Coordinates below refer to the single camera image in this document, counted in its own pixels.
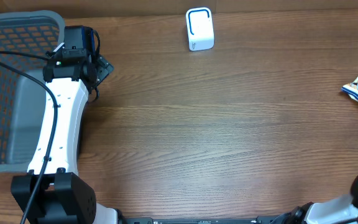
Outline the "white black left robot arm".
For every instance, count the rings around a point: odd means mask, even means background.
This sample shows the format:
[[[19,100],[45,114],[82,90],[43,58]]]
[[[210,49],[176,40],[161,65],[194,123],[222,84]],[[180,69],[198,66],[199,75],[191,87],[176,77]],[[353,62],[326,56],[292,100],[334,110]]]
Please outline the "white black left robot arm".
[[[39,141],[26,175],[12,179],[11,194],[29,223],[118,223],[119,213],[96,201],[78,175],[81,120],[89,95],[114,70],[100,54],[98,33],[68,26],[42,69],[46,91]]]

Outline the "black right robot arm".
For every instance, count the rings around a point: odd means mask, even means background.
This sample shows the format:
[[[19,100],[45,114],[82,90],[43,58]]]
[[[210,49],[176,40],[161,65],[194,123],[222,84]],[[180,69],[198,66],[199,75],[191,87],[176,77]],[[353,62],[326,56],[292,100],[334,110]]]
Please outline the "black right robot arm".
[[[350,193],[322,203],[307,203],[296,207],[284,223],[331,224],[358,223],[358,176]]]

